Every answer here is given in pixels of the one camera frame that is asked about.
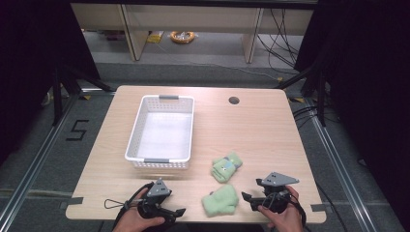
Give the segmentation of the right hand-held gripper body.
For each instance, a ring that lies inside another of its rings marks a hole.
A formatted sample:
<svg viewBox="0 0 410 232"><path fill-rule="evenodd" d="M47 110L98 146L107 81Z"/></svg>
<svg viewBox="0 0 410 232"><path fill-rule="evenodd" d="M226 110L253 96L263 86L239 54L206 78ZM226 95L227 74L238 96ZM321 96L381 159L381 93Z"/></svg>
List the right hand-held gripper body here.
<svg viewBox="0 0 410 232"><path fill-rule="evenodd" d="M281 214L287 208L287 204L291 199L291 194L286 186L297 184L299 180L277 172L271 172L262 180L265 196L260 197L262 199L260 206L269 209L273 213Z"/></svg>

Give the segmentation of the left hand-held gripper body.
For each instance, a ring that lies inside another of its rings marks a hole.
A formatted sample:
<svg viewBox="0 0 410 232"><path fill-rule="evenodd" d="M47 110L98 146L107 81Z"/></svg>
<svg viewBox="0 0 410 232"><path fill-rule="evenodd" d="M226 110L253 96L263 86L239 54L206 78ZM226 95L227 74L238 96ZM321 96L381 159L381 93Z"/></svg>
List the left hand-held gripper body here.
<svg viewBox="0 0 410 232"><path fill-rule="evenodd" d="M167 222L167 216L170 210L167 210L161 206L161 203L168 197L161 195L163 190L169 189L162 179L157 179L155 183L151 183L148 190L141 196L138 202L138 212L144 218L156 218L161 217L165 219L165 224L171 224L173 222Z"/></svg>

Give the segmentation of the plain green fuzzy glove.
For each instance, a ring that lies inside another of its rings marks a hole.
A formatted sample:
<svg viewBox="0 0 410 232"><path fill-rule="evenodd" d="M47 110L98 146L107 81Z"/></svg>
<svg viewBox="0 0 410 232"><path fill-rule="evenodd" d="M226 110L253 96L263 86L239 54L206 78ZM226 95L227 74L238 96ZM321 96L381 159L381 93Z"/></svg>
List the plain green fuzzy glove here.
<svg viewBox="0 0 410 232"><path fill-rule="evenodd" d="M233 215L239 202L232 185L224 185L201 199L207 217Z"/></svg>

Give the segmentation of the green glove with blue patch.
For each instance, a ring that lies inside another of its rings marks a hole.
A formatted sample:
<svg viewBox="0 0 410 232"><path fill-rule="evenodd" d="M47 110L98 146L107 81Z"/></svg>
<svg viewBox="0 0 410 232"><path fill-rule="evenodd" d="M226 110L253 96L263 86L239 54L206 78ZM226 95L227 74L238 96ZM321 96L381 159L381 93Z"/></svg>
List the green glove with blue patch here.
<svg viewBox="0 0 410 232"><path fill-rule="evenodd" d="M231 152L222 158L213 160L211 173L219 183L227 183L242 164L243 161L239 156Z"/></svg>

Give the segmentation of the white perforated plastic basket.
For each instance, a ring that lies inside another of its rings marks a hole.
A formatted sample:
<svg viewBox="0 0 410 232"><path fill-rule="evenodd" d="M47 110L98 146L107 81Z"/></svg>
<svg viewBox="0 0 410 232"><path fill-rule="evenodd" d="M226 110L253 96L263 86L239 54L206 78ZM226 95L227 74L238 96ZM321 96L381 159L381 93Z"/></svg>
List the white perforated plastic basket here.
<svg viewBox="0 0 410 232"><path fill-rule="evenodd" d="M125 159L136 168L188 169L194 104L190 96L143 96Z"/></svg>

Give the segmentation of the person's left hand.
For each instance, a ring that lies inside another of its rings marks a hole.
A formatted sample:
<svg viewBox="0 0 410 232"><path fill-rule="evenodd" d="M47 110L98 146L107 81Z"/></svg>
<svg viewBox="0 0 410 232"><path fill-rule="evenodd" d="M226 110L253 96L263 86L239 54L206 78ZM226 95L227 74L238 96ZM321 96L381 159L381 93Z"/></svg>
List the person's left hand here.
<svg viewBox="0 0 410 232"><path fill-rule="evenodd" d="M120 217L112 232L143 232L147 228L158 226L165 222L163 217L144 218L138 212L137 201L147 190L147 188L144 188L129 204L129 208Z"/></svg>

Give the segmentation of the person's right hand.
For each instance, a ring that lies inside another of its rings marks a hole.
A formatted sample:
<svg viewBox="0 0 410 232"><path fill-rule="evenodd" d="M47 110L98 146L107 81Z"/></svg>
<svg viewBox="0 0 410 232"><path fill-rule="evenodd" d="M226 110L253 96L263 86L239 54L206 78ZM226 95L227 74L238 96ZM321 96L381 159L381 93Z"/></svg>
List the person's right hand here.
<svg viewBox="0 0 410 232"><path fill-rule="evenodd" d="M292 195L291 203L287 204L287 208L281 214L273 213L263 206L258 207L258 211L266 217L269 222L267 227L277 229L278 232L303 232L304 226L302 215L296 205L298 204L299 193L291 186L286 187Z"/></svg>

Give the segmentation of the black metal stand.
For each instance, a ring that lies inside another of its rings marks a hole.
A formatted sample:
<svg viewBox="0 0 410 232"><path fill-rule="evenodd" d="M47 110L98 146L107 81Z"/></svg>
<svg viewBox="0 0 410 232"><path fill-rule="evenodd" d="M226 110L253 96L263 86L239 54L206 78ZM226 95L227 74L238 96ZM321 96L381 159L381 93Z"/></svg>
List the black metal stand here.
<svg viewBox="0 0 410 232"><path fill-rule="evenodd" d="M276 89L284 90L285 88L293 85L297 81L305 79L305 84L302 87L301 93L304 97L311 97L313 93L317 94L317 113L318 120L323 127L325 123L325 89L326 78L322 72L322 68L319 65L311 65L302 72L296 74L288 80L282 81Z"/></svg>
<svg viewBox="0 0 410 232"><path fill-rule="evenodd" d="M63 118L63 103L61 87L65 87L69 95L80 94L82 92L78 80L82 79L105 92L115 92L116 89L104 84L98 75L92 76L69 65L57 65L53 73L52 92L54 97L54 121L53 126Z"/></svg>

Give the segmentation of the black curtain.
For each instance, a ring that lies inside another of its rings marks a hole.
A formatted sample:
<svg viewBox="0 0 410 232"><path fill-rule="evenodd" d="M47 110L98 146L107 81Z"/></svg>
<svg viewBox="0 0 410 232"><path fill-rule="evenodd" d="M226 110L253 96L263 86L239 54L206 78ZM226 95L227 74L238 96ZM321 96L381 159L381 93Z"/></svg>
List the black curtain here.
<svg viewBox="0 0 410 232"><path fill-rule="evenodd" d="M337 112L410 232L410 0L317 0L296 68L328 49Z"/></svg>
<svg viewBox="0 0 410 232"><path fill-rule="evenodd" d="M0 165L16 149L53 73L100 77L69 0L0 0Z"/></svg>

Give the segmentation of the yellow packet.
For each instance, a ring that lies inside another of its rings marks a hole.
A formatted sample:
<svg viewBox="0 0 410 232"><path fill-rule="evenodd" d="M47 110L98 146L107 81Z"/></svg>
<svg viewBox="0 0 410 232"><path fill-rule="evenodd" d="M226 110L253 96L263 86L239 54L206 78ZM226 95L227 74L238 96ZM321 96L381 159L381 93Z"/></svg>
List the yellow packet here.
<svg viewBox="0 0 410 232"><path fill-rule="evenodd" d="M152 31L147 37L147 42L151 44L158 44L161 41L163 31Z"/></svg>

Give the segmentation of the beige wooden shelf unit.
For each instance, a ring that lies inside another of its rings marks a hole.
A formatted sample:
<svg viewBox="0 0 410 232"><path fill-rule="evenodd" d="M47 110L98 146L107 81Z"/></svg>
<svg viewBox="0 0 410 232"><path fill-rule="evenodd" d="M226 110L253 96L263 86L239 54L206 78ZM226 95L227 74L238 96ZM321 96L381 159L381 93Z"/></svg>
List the beige wooden shelf unit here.
<svg viewBox="0 0 410 232"><path fill-rule="evenodd" d="M311 10L72 3L82 29L122 30L131 59L140 59L150 31L233 33L242 36L245 61L259 34L303 36Z"/></svg>

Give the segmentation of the aluminium floor rail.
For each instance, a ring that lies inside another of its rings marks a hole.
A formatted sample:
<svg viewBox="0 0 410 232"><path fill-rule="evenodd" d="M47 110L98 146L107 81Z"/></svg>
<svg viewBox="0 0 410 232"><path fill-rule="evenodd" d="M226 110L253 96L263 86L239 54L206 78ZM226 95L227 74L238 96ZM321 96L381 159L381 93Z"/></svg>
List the aluminium floor rail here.
<svg viewBox="0 0 410 232"><path fill-rule="evenodd" d="M51 127L44 142L42 143L42 146L40 147L40 150L34 156L34 159L24 173L24 176L18 186L12 191L6 206L0 213L0 230L7 231L8 227L13 223L15 216L21 208L21 205L28 193L28 190L32 187L34 181L36 180L77 99L78 95L76 94L72 94L68 97L63 107L62 115Z"/></svg>
<svg viewBox="0 0 410 232"><path fill-rule="evenodd" d="M362 231L377 232L378 228L375 224L375 221L371 218L364 199L360 195L358 189L356 188L356 185L354 184L354 181L351 178L351 175L346 169L346 166L343 163L339 152L337 151L335 143L329 135L327 127L325 126L323 117L319 114L317 116L312 114L312 116L312 123L314 124L315 129L322 141L322 144L324 145L324 148L327 152L333 169L336 172L340 185L343 188L344 194L347 197L349 205L351 206Z"/></svg>

